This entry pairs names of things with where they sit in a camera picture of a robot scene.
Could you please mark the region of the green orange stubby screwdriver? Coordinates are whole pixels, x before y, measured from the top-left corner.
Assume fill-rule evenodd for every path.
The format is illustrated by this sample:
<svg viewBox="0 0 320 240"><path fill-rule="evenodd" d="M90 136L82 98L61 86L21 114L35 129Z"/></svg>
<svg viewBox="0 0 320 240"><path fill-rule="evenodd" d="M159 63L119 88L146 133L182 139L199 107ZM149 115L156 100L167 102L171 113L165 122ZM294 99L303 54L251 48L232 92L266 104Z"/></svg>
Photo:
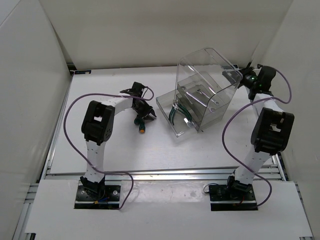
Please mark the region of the green orange stubby screwdriver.
<svg viewBox="0 0 320 240"><path fill-rule="evenodd" d="M140 132L141 134L143 134L143 133L145 132L145 130L146 130L145 122L142 121L142 122L140 122L140 124L139 124L139 132Z"/></svg>

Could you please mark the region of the smoky clear plastic drawer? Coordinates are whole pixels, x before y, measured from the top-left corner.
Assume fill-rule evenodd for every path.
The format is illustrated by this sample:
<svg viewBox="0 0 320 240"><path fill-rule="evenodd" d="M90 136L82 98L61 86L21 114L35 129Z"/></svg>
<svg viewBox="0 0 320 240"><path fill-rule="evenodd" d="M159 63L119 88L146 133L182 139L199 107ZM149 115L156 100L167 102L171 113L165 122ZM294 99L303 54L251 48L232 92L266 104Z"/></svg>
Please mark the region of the smoky clear plastic drawer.
<svg viewBox="0 0 320 240"><path fill-rule="evenodd" d="M156 104L177 138L189 131L199 131L195 112L178 90L156 97Z"/></svg>

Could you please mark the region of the clear plastic organizer case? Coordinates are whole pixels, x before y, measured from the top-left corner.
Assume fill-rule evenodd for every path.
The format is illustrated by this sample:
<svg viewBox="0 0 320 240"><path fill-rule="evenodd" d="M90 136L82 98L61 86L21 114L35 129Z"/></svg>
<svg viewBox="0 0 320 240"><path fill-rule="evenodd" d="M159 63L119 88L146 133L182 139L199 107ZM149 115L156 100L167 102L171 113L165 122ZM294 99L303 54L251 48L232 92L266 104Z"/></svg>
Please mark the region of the clear plastic organizer case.
<svg viewBox="0 0 320 240"><path fill-rule="evenodd" d="M198 132L222 120L242 80L239 69L222 54L211 47L205 47L183 56L177 63L176 87L191 88L195 85L211 87L213 99L219 102L215 111L207 108L204 113L194 112Z"/></svg>

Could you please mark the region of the silver combination wrench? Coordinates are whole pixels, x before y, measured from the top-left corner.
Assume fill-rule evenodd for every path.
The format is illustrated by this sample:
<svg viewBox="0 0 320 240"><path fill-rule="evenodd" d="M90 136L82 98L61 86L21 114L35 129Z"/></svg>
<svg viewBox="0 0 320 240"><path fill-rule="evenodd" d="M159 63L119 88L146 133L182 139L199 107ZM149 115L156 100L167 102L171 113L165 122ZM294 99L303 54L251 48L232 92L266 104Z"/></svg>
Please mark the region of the silver combination wrench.
<svg viewBox="0 0 320 240"><path fill-rule="evenodd" d="M190 88L188 88L187 86L178 87L180 101L184 105L186 105L186 108L190 108L194 112L199 112L201 114L204 114L206 109L209 109L210 112L214 112L218 105L215 105L212 101L210 101L204 95L198 93L197 89L201 89L209 97L215 100L213 98L213 96L215 95L215 92L211 87L205 87L202 84L196 84L195 86L192 86Z"/></svg>

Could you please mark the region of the green handled cutter pliers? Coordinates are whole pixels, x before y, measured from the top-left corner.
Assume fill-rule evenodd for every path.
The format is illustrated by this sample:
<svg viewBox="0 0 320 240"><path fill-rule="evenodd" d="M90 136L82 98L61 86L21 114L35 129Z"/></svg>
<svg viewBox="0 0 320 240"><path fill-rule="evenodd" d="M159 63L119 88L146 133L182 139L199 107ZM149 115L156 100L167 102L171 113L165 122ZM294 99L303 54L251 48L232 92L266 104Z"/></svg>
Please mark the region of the green handled cutter pliers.
<svg viewBox="0 0 320 240"><path fill-rule="evenodd" d="M188 120L186 117L183 120L190 129L195 128L195 124L192 120Z"/></svg>

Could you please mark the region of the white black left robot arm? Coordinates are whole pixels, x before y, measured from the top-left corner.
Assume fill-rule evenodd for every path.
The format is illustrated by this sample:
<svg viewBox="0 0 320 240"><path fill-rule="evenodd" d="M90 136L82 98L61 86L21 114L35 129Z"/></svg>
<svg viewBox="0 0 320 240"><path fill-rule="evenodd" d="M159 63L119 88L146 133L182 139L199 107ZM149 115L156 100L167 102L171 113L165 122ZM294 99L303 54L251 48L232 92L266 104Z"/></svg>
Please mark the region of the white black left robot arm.
<svg viewBox="0 0 320 240"><path fill-rule="evenodd" d="M139 126L140 133L145 132L146 121L153 121L157 117L153 107L145 100L120 97L104 102L92 100L85 113L81 132L87 148L87 167L80 181L94 200L100 200L105 195L105 146L112 136L115 116L126 109L136 112L134 124Z"/></svg>

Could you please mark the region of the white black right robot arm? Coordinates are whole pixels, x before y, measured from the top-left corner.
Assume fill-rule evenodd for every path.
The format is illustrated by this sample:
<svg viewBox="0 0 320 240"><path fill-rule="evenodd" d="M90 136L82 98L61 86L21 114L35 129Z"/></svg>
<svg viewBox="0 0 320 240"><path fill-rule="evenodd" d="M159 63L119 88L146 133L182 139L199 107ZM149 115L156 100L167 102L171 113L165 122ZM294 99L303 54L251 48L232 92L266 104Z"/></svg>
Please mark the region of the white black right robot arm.
<svg viewBox="0 0 320 240"><path fill-rule="evenodd" d="M257 65L258 73L252 66L240 70L240 86L248 93L249 104L241 110L253 107L257 121L253 128L251 148L244 160L238 160L240 166L228 178L224 193L230 200L236 200L252 190L252 183L264 163L287 147L295 116L285 112L278 102L289 104L271 92L271 83L280 71L265 65Z"/></svg>

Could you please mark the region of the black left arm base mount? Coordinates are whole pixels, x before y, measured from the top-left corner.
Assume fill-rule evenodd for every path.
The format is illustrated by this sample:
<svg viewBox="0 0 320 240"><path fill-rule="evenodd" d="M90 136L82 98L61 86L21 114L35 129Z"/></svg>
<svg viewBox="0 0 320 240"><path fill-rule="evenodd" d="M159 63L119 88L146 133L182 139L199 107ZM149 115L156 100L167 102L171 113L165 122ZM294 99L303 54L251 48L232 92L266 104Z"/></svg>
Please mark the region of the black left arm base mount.
<svg viewBox="0 0 320 240"><path fill-rule="evenodd" d="M78 184L74 209L78 210L117 210L120 207L121 184L105 184L98 195L88 194L82 184Z"/></svg>

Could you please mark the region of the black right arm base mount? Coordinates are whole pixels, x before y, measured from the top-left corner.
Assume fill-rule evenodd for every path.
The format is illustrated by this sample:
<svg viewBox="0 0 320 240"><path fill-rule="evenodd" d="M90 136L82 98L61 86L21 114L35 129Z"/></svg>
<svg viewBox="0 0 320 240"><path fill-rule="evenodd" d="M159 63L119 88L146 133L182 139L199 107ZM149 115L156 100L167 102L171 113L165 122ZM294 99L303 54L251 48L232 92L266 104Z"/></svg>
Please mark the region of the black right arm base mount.
<svg viewBox="0 0 320 240"><path fill-rule="evenodd" d="M248 192L231 190L226 184L209 183L203 193L209 195L210 210L213 212L257 211L257 201L251 187Z"/></svg>

